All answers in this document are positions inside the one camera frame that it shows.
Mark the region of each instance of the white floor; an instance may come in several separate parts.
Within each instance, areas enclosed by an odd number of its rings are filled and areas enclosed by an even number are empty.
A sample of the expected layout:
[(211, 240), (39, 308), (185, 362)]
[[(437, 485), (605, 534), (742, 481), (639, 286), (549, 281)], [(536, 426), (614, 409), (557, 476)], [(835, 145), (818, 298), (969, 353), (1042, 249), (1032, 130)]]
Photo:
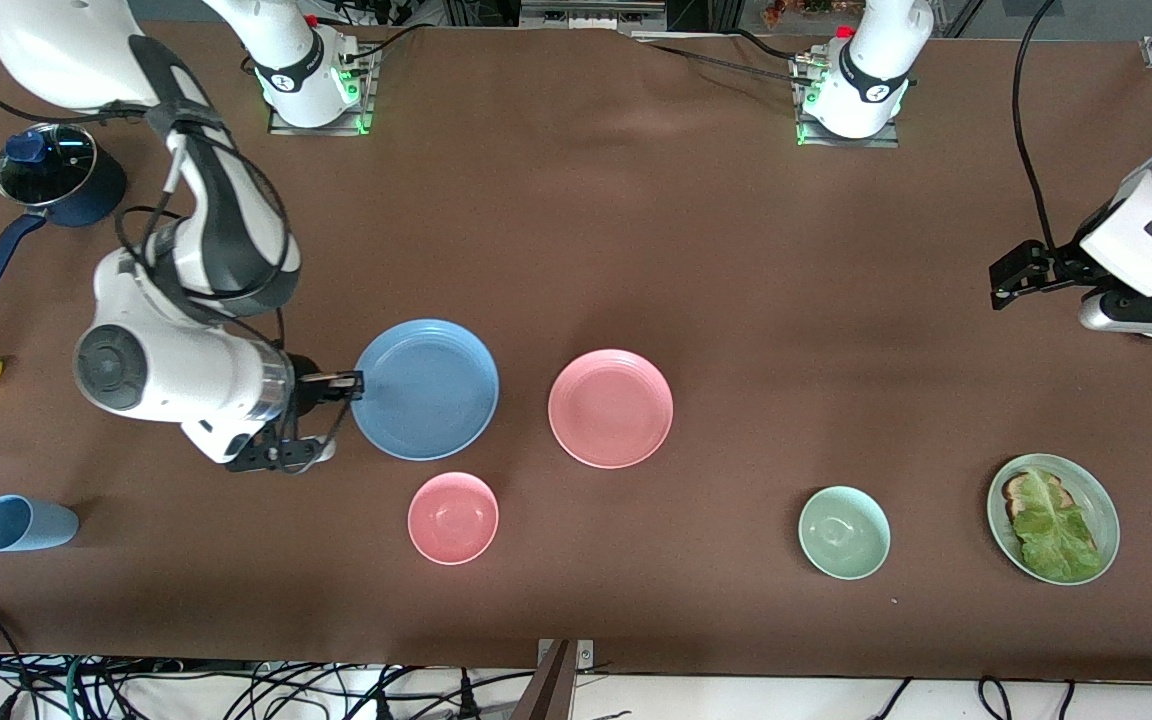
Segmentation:
[[(501, 670), (472, 670), (472, 679), (490, 679)], [(419, 670), (394, 684), (393, 692), (453, 692), (458, 687), (457, 670)], [(376, 670), (349, 670), (347, 684), (364, 691), (376, 680)], [(335, 680), (324, 688), (338, 688)], [(484, 687), (475, 691), (482, 707), (515, 702), (526, 680)], [(869, 720), (896, 688), (896, 680), (842, 679), (692, 679), (692, 676), (582, 676), (577, 682), (573, 720)], [(220, 720), (230, 703), (245, 694), (242, 679), (198, 679), (191, 682), (137, 680), (128, 684), (132, 705), (147, 720)], [(1006, 683), (1016, 720), (1055, 720), (1064, 685), (1047, 683)], [(0, 702), (8, 694), (0, 683)], [(329, 717), (344, 713), (342, 698), (317, 696), (328, 707)], [(32, 715), (29, 703), (18, 702), (14, 719)], [(425, 702), (393, 703), (394, 717), (404, 720)], [(268, 702), (257, 707), (255, 719), (264, 717)], [(447, 712), (431, 712), (422, 720), (439, 720)], [(65, 712), (50, 708), (47, 720), (65, 720)], [(321, 708), (291, 703), (275, 720), (320, 720)], [(374, 720), (369, 705), (357, 720)], [(972, 682), (915, 680), (901, 697), (888, 720), (990, 720), (975, 696)], [(1068, 720), (1152, 719), (1152, 685), (1079, 684)]]

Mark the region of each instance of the green cable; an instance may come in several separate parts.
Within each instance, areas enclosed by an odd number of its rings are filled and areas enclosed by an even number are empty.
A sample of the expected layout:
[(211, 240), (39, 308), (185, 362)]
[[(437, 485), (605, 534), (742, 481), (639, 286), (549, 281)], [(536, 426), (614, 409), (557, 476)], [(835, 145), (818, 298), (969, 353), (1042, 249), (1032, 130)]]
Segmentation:
[(69, 664), (69, 670), (65, 674), (65, 705), (69, 708), (69, 720), (78, 720), (78, 708), (74, 707), (74, 680), (78, 675), (78, 664), (81, 659), (75, 655)]

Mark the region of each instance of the green leafy vegetable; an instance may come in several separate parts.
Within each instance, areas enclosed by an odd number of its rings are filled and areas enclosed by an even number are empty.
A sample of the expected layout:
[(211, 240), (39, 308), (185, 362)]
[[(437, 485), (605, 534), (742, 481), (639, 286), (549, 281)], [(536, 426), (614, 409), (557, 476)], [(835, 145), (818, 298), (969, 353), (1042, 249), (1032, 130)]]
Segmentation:
[(1020, 538), (1021, 560), (1047, 579), (1076, 583), (1101, 570), (1101, 552), (1083, 509), (1064, 494), (1055, 475), (1028, 469), (1011, 493), (1024, 510), (1016, 511), (1011, 529)]

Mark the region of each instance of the brown table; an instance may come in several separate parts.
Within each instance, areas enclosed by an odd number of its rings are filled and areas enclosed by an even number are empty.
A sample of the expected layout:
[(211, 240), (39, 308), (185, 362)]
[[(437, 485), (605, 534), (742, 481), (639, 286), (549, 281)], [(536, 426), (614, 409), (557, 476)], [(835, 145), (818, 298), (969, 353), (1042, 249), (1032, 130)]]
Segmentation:
[[(28, 650), (525, 666), (536, 638), (581, 637), (609, 670), (1152, 679), (1152, 342), (1084, 331), (1076, 291), (990, 309), (987, 266), (1037, 232), (1014, 44), (932, 41), (901, 147), (879, 151), (797, 147), (780, 83), (597, 31), (418, 32), (385, 63), (370, 137), (270, 137), (236, 38), (150, 32), (288, 202), (293, 350), (344, 369), (442, 316), (492, 348), (502, 400), (449, 460), (394, 460), (351, 424), (306, 477), (228, 475), (173, 425), (83, 400), (70, 356), (113, 234), (37, 233), (0, 287), (0, 493), (83, 528), (0, 555)], [(776, 69), (742, 41), (687, 46)], [(1151, 154), (1152, 71), (1130, 44), (1039, 45), (1029, 68), (1030, 149), (1068, 237)], [(44, 109), (2, 71), (0, 92)], [(0, 111), (0, 142), (23, 124)], [(147, 128), (99, 137), (127, 202), (153, 200)], [(0, 228), (15, 213), (0, 199)], [(545, 418), (558, 370), (605, 346), (649, 356), (677, 401), (662, 450), (621, 471), (577, 464)], [(1034, 450), (1114, 497), (1123, 550), (1097, 583), (1034, 582), (992, 541), (986, 484)], [(452, 469), (502, 511), (461, 568), (404, 528)], [(890, 516), (863, 582), (797, 547), (797, 511), (835, 483)]]

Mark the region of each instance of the blue pot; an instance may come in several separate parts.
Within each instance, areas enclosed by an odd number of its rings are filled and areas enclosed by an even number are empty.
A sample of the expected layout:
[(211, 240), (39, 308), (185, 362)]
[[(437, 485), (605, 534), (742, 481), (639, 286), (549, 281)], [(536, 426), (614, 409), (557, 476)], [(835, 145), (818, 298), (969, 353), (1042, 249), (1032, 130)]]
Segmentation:
[(26, 211), (0, 234), (0, 279), (29, 233), (45, 223), (100, 222), (124, 190), (122, 165), (81, 127), (40, 124), (9, 137), (0, 152), (0, 194)]

